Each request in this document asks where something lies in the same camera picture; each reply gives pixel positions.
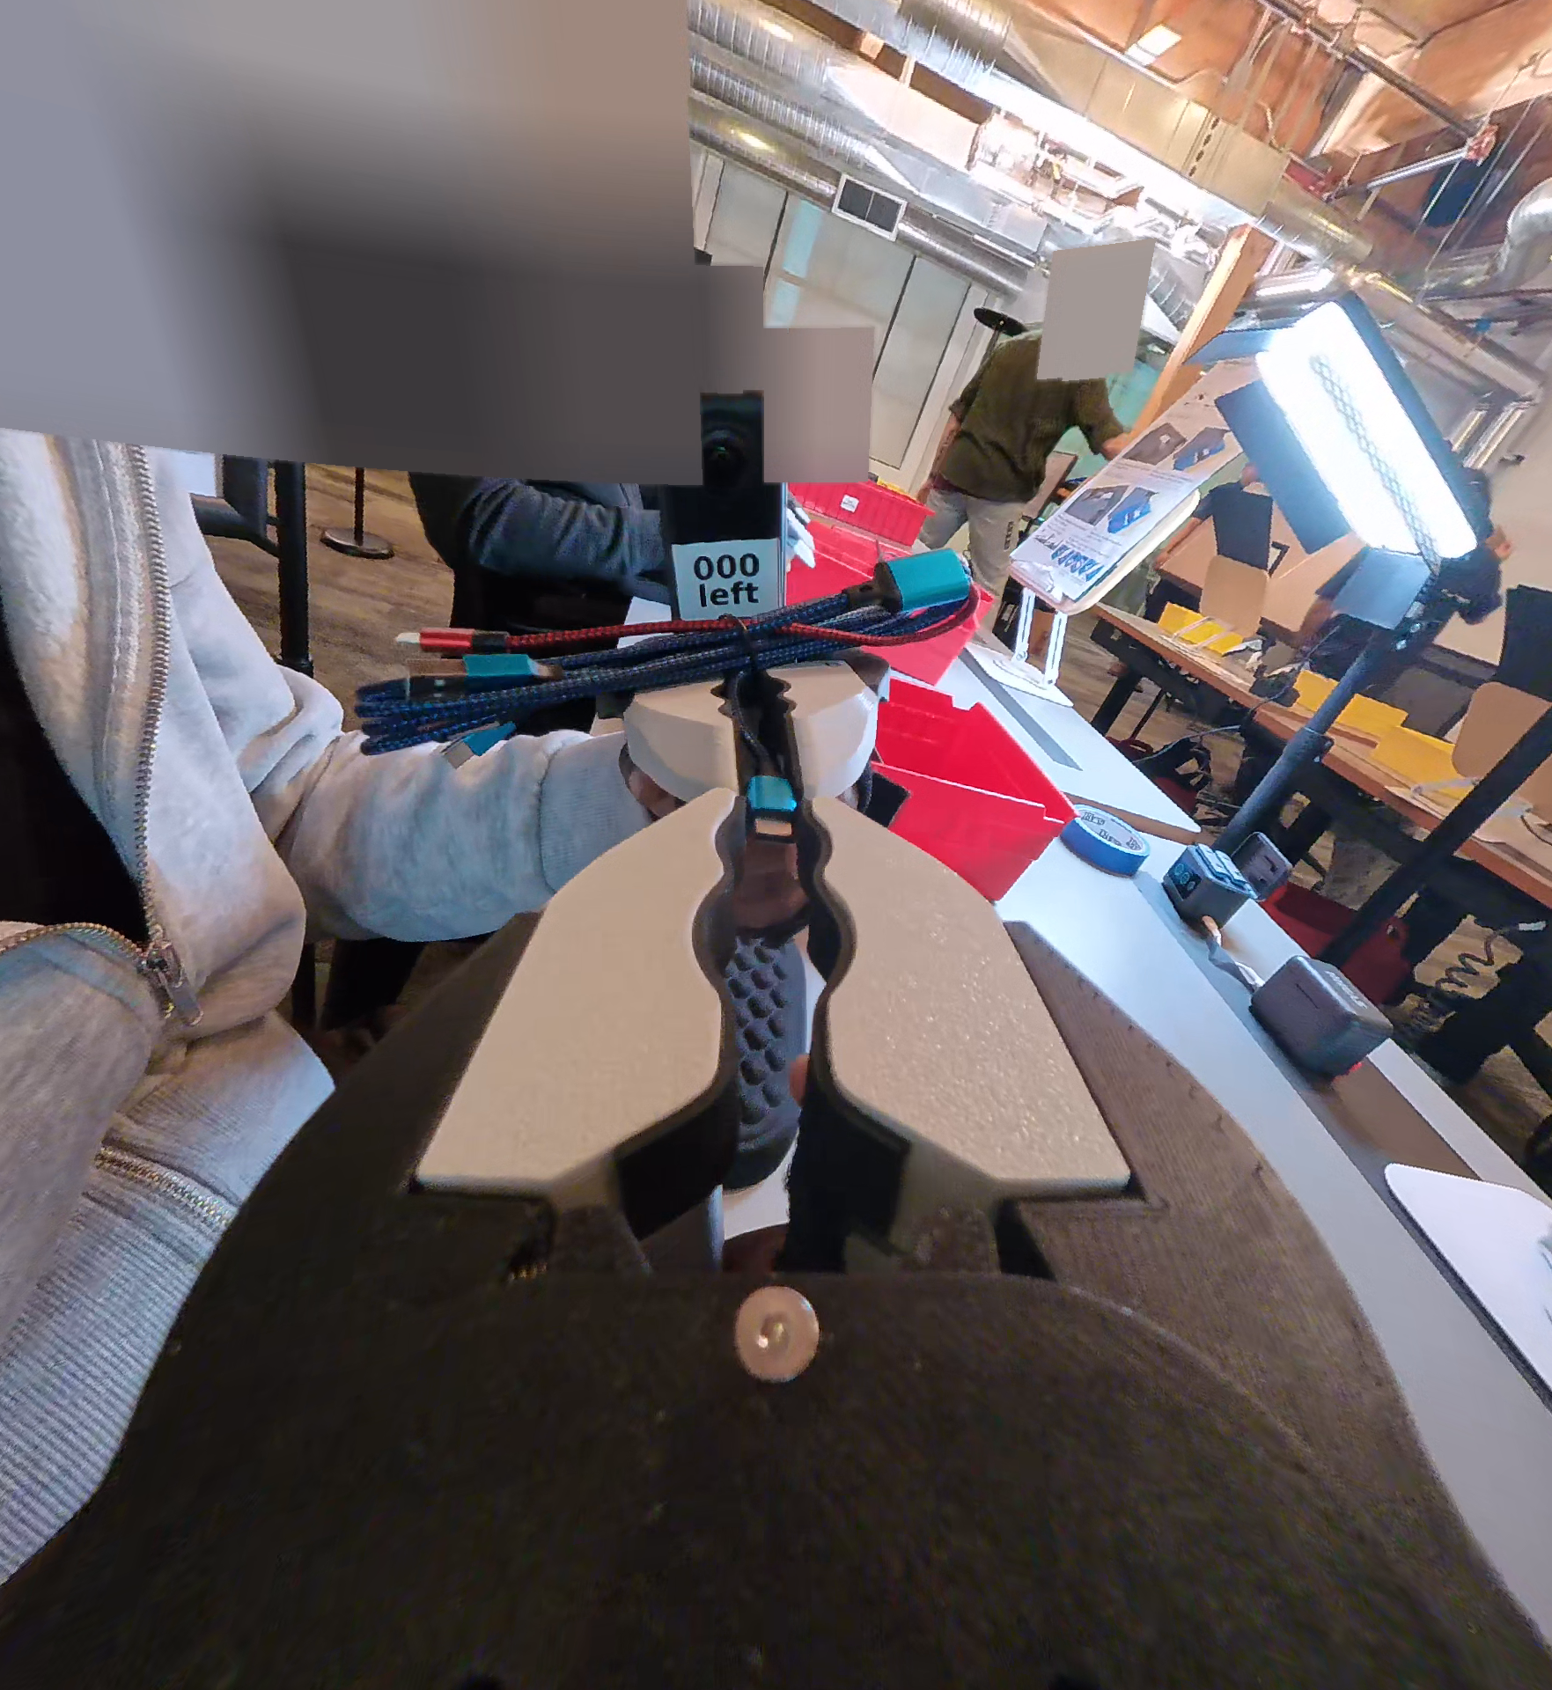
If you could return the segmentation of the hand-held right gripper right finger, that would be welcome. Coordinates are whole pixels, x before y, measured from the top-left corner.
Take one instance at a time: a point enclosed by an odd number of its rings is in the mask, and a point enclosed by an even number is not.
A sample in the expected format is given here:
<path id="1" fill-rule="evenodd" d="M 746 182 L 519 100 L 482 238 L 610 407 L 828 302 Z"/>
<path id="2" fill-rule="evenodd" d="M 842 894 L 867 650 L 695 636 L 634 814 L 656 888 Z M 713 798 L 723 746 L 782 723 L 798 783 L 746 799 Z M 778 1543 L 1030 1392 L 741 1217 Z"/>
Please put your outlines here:
<path id="1" fill-rule="evenodd" d="M 1133 1172 L 997 906 L 849 807 L 808 807 L 824 981 L 791 1165 L 791 1265 L 915 1257 L 935 1215 L 1116 1201 Z"/>

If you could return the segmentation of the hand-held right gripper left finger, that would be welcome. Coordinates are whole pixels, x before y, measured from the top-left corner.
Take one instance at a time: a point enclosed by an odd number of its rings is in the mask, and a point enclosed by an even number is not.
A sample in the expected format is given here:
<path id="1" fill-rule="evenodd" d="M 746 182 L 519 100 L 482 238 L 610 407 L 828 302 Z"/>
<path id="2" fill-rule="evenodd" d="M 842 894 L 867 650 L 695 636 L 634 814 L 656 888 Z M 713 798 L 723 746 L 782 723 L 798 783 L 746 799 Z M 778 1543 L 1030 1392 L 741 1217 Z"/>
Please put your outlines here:
<path id="1" fill-rule="evenodd" d="M 741 1131 L 727 966 L 743 844 L 743 799 L 711 791 L 547 904 L 420 1188 L 615 1210 L 640 1240 L 720 1192 Z"/>

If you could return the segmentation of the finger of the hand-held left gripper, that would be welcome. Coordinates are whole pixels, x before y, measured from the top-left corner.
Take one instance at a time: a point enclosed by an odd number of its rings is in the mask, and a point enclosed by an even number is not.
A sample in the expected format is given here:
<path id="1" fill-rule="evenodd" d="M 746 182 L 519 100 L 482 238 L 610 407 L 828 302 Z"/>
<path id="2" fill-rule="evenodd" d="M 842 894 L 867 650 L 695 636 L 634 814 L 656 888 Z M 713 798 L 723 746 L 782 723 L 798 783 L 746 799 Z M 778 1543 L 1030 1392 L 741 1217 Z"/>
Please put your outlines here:
<path id="1" fill-rule="evenodd" d="M 787 785 L 798 799 L 846 798 L 876 746 L 879 695 L 848 661 L 776 670 L 787 704 Z"/>
<path id="2" fill-rule="evenodd" d="M 626 750 L 654 787 L 682 803 L 707 792 L 741 792 L 741 736 L 725 682 L 656 688 L 624 711 Z"/>

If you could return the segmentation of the person's left forearm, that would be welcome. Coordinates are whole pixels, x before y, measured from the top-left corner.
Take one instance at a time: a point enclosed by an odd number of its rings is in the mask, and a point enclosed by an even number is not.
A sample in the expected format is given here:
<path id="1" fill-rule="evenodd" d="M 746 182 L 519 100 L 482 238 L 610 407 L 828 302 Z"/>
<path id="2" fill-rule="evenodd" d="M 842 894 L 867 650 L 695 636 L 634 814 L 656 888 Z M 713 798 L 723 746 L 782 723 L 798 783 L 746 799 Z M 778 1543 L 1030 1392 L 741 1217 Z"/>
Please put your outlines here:
<path id="1" fill-rule="evenodd" d="M 334 696 L 251 668 L 222 730 L 317 940 L 455 941 L 546 908 L 652 824 L 618 734 L 517 737 L 453 762 L 372 753 Z"/>

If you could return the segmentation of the person's left hand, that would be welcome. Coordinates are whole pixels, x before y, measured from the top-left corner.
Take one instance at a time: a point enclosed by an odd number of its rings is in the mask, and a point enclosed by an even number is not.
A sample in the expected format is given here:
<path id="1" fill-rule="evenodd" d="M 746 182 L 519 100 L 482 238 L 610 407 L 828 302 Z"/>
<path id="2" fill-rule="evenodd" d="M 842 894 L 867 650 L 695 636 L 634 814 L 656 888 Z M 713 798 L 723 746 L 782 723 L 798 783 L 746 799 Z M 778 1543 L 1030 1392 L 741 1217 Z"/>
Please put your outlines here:
<path id="1" fill-rule="evenodd" d="M 807 929 L 810 895 L 794 842 L 755 837 L 746 844 L 730 911 L 743 940 L 785 943 Z"/>

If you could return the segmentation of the blue tape roll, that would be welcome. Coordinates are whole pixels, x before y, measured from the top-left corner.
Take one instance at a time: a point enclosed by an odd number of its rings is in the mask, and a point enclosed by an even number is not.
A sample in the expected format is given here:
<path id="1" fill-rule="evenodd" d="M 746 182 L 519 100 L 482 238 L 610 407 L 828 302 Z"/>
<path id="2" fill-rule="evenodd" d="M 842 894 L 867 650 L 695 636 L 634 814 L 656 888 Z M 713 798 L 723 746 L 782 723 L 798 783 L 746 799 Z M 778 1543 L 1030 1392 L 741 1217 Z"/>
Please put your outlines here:
<path id="1" fill-rule="evenodd" d="M 1061 844 L 1091 869 L 1114 878 L 1135 878 L 1149 860 L 1149 846 L 1133 826 L 1091 805 L 1075 808 L 1061 830 Z"/>

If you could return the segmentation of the dark battery charger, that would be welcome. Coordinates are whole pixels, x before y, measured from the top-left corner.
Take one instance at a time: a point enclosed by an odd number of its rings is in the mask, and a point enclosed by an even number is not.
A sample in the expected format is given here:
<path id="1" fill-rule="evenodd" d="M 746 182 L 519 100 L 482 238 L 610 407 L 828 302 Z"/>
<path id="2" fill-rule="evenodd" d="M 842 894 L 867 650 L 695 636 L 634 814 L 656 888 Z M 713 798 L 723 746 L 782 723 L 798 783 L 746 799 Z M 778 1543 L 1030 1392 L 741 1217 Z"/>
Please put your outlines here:
<path id="1" fill-rule="evenodd" d="M 1291 879 L 1291 863 L 1267 835 L 1249 835 L 1233 853 L 1194 844 L 1164 878 L 1164 890 L 1181 920 L 1199 927 L 1212 920 L 1228 927 L 1235 915 L 1275 897 Z"/>

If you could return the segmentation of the dark grey power box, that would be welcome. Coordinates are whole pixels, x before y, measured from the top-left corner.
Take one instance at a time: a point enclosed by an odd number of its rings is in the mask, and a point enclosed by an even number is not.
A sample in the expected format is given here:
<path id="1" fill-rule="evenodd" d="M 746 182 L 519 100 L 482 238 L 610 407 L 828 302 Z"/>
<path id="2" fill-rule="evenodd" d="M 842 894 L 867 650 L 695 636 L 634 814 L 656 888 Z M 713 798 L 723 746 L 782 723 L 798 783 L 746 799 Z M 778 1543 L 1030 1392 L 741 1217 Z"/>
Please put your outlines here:
<path id="1" fill-rule="evenodd" d="M 1332 963 L 1288 959 L 1251 995 L 1251 1012 L 1302 1073 L 1332 1080 L 1393 1039 L 1393 1025 Z"/>

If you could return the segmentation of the black stand pole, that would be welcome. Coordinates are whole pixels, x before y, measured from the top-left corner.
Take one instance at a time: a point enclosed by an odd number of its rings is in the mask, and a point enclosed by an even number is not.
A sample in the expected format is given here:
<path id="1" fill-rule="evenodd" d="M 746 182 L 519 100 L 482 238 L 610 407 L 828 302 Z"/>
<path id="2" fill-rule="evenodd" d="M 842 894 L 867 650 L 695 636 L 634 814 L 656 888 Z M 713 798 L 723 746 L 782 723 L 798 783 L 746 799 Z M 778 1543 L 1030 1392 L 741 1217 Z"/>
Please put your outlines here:
<path id="1" fill-rule="evenodd" d="M 1552 704 L 1547 712 L 1526 730 L 1519 743 L 1506 750 L 1487 773 L 1448 814 L 1418 851 L 1400 865 L 1378 892 L 1366 901 L 1355 918 L 1322 952 L 1320 961 L 1343 968 L 1362 945 L 1386 927 L 1407 902 L 1425 892 L 1437 879 L 1442 867 L 1465 846 L 1476 828 L 1529 782 L 1552 759 Z"/>

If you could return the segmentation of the wooden workbench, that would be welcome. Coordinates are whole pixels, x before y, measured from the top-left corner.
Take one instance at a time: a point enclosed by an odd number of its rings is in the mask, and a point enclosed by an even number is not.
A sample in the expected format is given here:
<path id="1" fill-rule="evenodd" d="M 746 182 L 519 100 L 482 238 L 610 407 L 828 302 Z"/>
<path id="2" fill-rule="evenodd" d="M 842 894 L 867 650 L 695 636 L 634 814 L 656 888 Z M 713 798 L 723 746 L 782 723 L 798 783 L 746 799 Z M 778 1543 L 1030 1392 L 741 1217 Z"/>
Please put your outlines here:
<path id="1" fill-rule="evenodd" d="M 1307 718 L 1295 711 L 1275 707 L 1252 695 L 1252 673 L 1203 647 L 1190 645 L 1155 624 L 1146 624 L 1128 613 L 1105 608 L 1096 613 L 1098 624 L 1109 625 L 1130 643 L 1130 663 L 1139 666 L 1148 681 L 1164 673 L 1180 675 L 1194 688 L 1208 689 L 1229 704 L 1254 711 L 1254 727 L 1267 730 L 1279 743 L 1293 737 Z M 1403 785 L 1389 766 L 1382 764 L 1364 743 L 1331 730 L 1332 748 L 1322 755 L 1322 767 L 1329 776 L 1350 791 L 1366 794 L 1371 803 L 1382 805 L 1405 819 L 1414 830 L 1430 835 L 1448 815 L 1423 801 L 1412 787 Z M 1483 867 L 1503 879 L 1526 899 L 1552 913 L 1552 846 L 1526 830 L 1524 817 L 1496 814 L 1487 819 L 1465 844 L 1458 856 Z"/>

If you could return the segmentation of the led light panel on stand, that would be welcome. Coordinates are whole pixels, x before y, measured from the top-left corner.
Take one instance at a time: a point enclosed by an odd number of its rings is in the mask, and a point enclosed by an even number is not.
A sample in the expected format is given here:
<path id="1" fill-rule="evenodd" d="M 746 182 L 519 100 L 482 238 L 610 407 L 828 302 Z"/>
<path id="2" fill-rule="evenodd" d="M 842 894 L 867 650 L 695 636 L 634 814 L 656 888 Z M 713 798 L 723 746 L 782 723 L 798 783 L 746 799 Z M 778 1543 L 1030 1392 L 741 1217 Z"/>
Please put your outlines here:
<path id="1" fill-rule="evenodd" d="M 1252 361 L 1252 382 L 1217 402 L 1299 544 L 1359 542 L 1332 615 L 1370 629 L 1352 666 L 1238 808 L 1217 851 L 1272 828 L 1331 744 L 1345 707 L 1380 668 L 1421 652 L 1460 611 L 1485 604 L 1494 524 L 1481 475 L 1441 436 L 1377 320 L 1341 294 L 1300 317 L 1229 327 L 1201 368 Z"/>

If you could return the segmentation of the silver ventilation duct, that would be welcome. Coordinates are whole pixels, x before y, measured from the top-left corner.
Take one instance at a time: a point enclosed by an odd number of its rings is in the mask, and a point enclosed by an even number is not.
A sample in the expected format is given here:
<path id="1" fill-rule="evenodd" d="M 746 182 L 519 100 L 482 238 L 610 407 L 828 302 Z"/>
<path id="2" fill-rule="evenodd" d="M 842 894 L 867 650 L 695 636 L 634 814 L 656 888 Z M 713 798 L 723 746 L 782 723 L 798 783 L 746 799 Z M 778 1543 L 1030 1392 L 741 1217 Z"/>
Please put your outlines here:
<path id="1" fill-rule="evenodd" d="M 757 164 L 785 148 L 812 176 L 835 171 L 903 201 L 892 240 L 984 288 L 1018 290 L 1046 223 L 968 175 L 975 123 L 771 4 L 691 2 L 688 29 L 695 93 L 782 139 L 752 148 Z"/>

